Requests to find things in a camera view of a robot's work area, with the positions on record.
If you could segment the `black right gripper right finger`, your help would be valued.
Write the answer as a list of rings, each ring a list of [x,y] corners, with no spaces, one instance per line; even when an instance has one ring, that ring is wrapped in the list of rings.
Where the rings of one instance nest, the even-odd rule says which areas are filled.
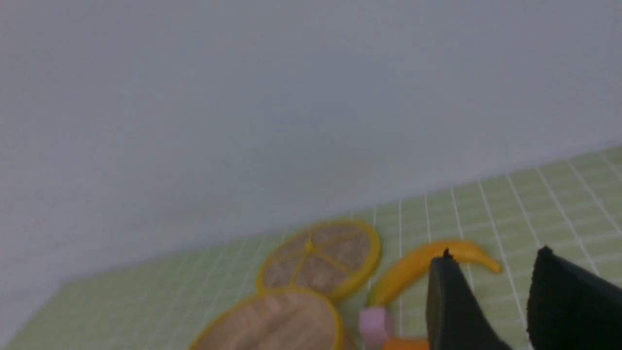
[[[527,334],[535,350],[619,350],[622,290],[544,246],[532,273]]]

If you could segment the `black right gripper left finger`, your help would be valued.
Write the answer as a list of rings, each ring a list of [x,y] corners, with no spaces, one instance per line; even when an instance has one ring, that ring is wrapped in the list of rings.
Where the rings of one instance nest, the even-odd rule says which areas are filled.
[[[431,260],[426,303],[431,350],[509,350],[493,330],[449,249]]]

